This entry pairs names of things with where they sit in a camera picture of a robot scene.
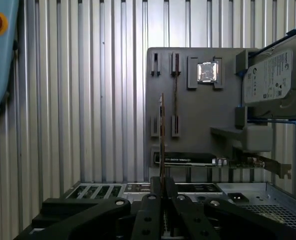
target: ventilation grille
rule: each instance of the ventilation grille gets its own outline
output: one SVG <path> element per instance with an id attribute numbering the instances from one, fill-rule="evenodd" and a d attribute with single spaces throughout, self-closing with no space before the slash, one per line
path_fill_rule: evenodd
<path id="1" fill-rule="evenodd" d="M 245 209 L 296 229 L 296 216 L 278 205 L 243 205 Z"/>

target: hard drive label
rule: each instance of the hard drive label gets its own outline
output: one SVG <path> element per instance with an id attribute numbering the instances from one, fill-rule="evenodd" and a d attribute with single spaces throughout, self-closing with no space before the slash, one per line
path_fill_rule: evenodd
<path id="1" fill-rule="evenodd" d="M 293 52 L 283 51 L 249 67 L 243 80 L 246 104 L 284 98 L 291 89 Z"/>

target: hard drive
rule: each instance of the hard drive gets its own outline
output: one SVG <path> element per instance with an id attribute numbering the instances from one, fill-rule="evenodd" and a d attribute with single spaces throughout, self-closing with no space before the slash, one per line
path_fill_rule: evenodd
<path id="1" fill-rule="evenodd" d="M 243 103 L 256 119 L 296 120 L 296 35 L 249 59 Z"/>

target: corrugated metal wall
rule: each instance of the corrugated metal wall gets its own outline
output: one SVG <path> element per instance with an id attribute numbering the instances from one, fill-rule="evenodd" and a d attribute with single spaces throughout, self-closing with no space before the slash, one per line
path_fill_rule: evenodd
<path id="1" fill-rule="evenodd" d="M 0 117 L 0 239 L 15 237 L 44 199 L 78 180 L 148 179 L 148 48 L 261 48 L 295 26 L 294 0 L 22 0 L 11 94 Z M 272 157 L 292 163 L 296 176 L 296 126 L 274 128 Z M 248 177 L 248 170 L 235 173 L 235 181 Z M 296 194 L 296 177 L 257 171 L 255 179 Z"/>

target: mounting screw hole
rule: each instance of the mounting screw hole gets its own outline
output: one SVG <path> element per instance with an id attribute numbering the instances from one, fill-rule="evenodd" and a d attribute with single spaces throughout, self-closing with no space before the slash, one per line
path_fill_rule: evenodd
<path id="1" fill-rule="evenodd" d="M 154 200 L 154 199 L 156 199 L 156 196 L 150 195 L 150 196 L 148 196 L 148 199 Z"/>
<path id="2" fill-rule="evenodd" d="M 116 204 L 117 204 L 117 205 L 123 205 L 123 204 L 124 204 L 124 201 L 122 201 L 122 200 L 118 200 L 118 201 L 116 201 Z"/>
<path id="3" fill-rule="evenodd" d="M 205 237 L 207 237 L 207 236 L 209 235 L 209 233 L 208 233 L 207 231 L 205 231 L 205 230 L 202 230 L 202 231 L 200 232 L 200 234 L 201 234 L 202 236 L 205 236 Z"/>
<path id="4" fill-rule="evenodd" d="M 148 229 L 144 229 L 144 230 L 142 230 L 142 235 L 147 236 L 147 235 L 149 235 L 149 234 L 150 234 L 150 230 L 148 230 Z"/>

